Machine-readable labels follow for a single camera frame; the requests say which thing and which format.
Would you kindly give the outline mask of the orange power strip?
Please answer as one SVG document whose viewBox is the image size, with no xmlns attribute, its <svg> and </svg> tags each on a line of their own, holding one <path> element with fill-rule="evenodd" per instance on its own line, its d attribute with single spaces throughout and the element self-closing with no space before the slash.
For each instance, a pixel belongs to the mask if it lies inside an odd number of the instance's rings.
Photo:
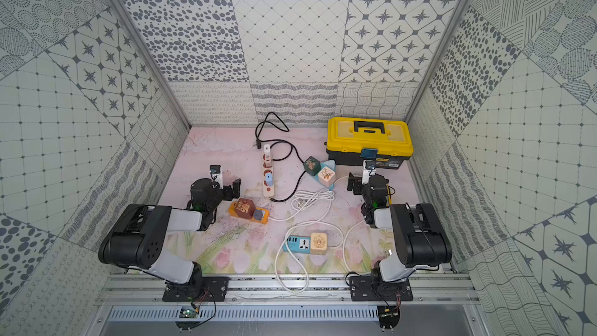
<svg viewBox="0 0 597 336">
<path fill-rule="evenodd" d="M 267 224 L 270 216 L 267 209 L 256 207 L 252 200 L 245 198 L 233 202 L 229 207 L 229 214 L 234 218 L 245 219 L 262 225 Z"/>
</svg>

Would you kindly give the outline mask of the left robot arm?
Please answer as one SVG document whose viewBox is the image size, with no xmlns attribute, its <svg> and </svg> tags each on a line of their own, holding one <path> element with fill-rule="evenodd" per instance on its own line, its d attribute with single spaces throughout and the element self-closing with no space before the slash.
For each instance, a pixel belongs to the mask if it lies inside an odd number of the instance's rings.
<svg viewBox="0 0 597 336">
<path fill-rule="evenodd" d="M 215 223 L 221 202 L 238 198 L 240 191 L 239 178 L 229 186 L 202 178 L 191 185 L 191 200 L 185 209 L 130 204 L 100 244 L 99 260 L 161 278 L 166 283 L 166 303 L 196 306 L 203 300 L 222 302 L 229 278 L 204 276 L 200 264 L 170 252 L 164 242 L 173 233 L 205 232 Z"/>
</svg>

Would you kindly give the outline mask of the pink deer cube adapter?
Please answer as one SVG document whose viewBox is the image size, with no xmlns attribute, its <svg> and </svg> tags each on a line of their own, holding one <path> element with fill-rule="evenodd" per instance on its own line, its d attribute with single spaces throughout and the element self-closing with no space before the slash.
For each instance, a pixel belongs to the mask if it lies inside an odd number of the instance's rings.
<svg viewBox="0 0 597 336">
<path fill-rule="evenodd" d="M 328 166 L 322 167 L 317 174 L 318 181 L 326 188 L 332 187 L 336 181 L 336 173 Z"/>
</svg>

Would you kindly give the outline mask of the blue white power strip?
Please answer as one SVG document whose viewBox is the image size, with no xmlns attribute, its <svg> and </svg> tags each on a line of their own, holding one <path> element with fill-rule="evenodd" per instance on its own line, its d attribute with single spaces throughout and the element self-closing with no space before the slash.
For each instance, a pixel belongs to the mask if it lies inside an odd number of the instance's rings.
<svg viewBox="0 0 597 336">
<path fill-rule="evenodd" d="M 294 254 L 310 254 L 311 253 L 311 239 L 308 236 L 289 236 L 282 244 L 284 252 L 292 252 Z"/>
</svg>

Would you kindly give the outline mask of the yellow black toolbox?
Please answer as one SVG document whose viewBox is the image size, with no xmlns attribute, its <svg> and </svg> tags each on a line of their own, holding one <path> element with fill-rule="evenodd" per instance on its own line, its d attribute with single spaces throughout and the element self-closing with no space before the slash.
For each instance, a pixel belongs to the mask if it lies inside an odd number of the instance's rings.
<svg viewBox="0 0 597 336">
<path fill-rule="evenodd" d="M 335 117 L 328 121 L 326 152 L 337 165 L 397 170 L 414 154 L 409 128 L 402 121 Z"/>
</svg>

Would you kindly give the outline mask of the blue plug on strip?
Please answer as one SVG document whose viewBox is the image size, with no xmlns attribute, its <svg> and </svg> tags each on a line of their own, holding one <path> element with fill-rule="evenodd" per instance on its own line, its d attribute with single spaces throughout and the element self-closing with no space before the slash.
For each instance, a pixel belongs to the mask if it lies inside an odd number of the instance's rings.
<svg viewBox="0 0 597 336">
<path fill-rule="evenodd" d="M 265 174 L 265 183 L 267 186 L 272 187 L 274 185 L 274 179 L 272 173 Z"/>
</svg>

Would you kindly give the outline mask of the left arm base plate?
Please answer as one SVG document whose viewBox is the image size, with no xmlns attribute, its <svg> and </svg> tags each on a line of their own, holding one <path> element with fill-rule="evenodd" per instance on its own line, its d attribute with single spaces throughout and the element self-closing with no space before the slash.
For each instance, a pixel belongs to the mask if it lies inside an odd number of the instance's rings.
<svg viewBox="0 0 597 336">
<path fill-rule="evenodd" d="M 205 300 L 223 302 L 225 300 L 230 277 L 203 277 L 198 284 L 166 283 L 162 301 L 165 303 L 198 302 L 203 296 Z"/>
</svg>

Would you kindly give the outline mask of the white long power strip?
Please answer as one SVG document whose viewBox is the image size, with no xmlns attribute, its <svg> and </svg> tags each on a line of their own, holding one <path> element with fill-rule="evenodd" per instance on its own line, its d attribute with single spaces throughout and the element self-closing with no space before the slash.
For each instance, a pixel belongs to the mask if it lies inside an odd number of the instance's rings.
<svg viewBox="0 0 597 336">
<path fill-rule="evenodd" d="M 263 163 L 262 163 L 262 171 L 263 171 L 263 195 L 265 198 L 274 198 L 275 197 L 275 181 L 272 187 L 269 187 L 265 183 L 265 174 L 272 173 L 274 179 L 274 172 L 273 172 L 273 165 L 274 161 L 271 156 L 271 146 L 268 144 L 263 145 Z"/>
</svg>

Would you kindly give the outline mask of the light blue triangular socket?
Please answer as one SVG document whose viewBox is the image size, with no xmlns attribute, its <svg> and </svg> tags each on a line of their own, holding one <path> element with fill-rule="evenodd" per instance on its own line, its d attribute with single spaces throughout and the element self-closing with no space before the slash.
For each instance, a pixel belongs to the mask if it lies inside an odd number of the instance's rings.
<svg viewBox="0 0 597 336">
<path fill-rule="evenodd" d="M 334 160 L 324 161 L 320 164 L 321 168 L 317 174 L 317 180 L 328 190 L 332 190 L 337 180 L 337 173 L 335 170 L 336 163 Z"/>
</svg>

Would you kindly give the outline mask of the beige wooden cube adapter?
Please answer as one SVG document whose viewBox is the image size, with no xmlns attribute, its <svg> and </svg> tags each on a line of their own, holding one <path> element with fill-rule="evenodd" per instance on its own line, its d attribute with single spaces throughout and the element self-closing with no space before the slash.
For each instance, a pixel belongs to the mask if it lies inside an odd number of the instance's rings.
<svg viewBox="0 0 597 336">
<path fill-rule="evenodd" d="M 328 235 L 326 233 L 311 233 L 310 253 L 324 255 L 328 250 Z"/>
</svg>

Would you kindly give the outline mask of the aluminium rail frame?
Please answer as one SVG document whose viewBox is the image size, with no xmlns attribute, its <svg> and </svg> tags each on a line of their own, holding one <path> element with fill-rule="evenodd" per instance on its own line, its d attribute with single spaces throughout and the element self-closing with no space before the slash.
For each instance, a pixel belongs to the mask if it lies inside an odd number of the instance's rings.
<svg viewBox="0 0 597 336">
<path fill-rule="evenodd" d="M 345 274 L 323 275 L 258 275 L 226 274 L 230 277 L 223 302 L 203 300 L 202 306 L 217 305 L 349 305 L 351 292 Z M 417 272 L 409 278 L 414 296 L 412 301 L 372 301 L 375 305 L 478 305 L 480 299 L 467 274 L 452 272 Z M 110 275 L 99 295 L 96 306 L 160 306 L 190 305 L 165 303 L 164 280 L 145 274 Z"/>
</svg>

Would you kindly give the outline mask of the dark green cube adapter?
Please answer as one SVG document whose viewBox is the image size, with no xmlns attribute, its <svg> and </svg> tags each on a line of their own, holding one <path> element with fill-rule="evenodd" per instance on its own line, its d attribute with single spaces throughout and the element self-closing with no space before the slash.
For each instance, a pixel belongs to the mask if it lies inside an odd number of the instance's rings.
<svg viewBox="0 0 597 336">
<path fill-rule="evenodd" d="M 304 171 L 312 177 L 315 177 L 321 170 L 320 161 L 315 157 L 308 157 L 303 163 Z"/>
</svg>

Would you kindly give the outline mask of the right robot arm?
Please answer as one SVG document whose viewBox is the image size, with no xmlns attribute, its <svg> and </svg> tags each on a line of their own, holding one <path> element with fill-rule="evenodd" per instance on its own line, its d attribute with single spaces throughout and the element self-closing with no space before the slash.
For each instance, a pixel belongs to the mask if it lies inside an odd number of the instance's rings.
<svg viewBox="0 0 597 336">
<path fill-rule="evenodd" d="M 416 271 L 438 271 L 452 261 L 452 246 L 433 205 L 391 203 L 393 188 L 379 174 L 349 174 L 347 190 L 363 198 L 364 224 L 393 234 L 393 252 L 372 268 L 373 288 L 405 283 Z"/>
</svg>

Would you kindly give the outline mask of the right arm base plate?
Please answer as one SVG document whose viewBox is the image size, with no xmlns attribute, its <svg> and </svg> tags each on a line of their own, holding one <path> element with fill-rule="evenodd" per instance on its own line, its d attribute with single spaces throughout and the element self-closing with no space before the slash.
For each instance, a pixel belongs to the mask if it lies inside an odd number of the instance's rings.
<svg viewBox="0 0 597 336">
<path fill-rule="evenodd" d="M 410 283 L 406 282 L 374 282 L 370 276 L 349 275 L 346 279 L 353 302 L 412 301 L 414 299 Z"/>
</svg>

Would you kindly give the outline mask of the dark red cube adapter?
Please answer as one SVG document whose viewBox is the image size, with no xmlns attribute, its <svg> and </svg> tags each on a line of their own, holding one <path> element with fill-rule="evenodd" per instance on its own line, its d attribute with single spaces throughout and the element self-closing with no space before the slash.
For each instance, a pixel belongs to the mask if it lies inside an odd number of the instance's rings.
<svg viewBox="0 0 597 336">
<path fill-rule="evenodd" d="M 254 202 L 250 199 L 240 198 L 234 207 L 234 213 L 241 219 L 252 219 L 256 211 Z"/>
</svg>

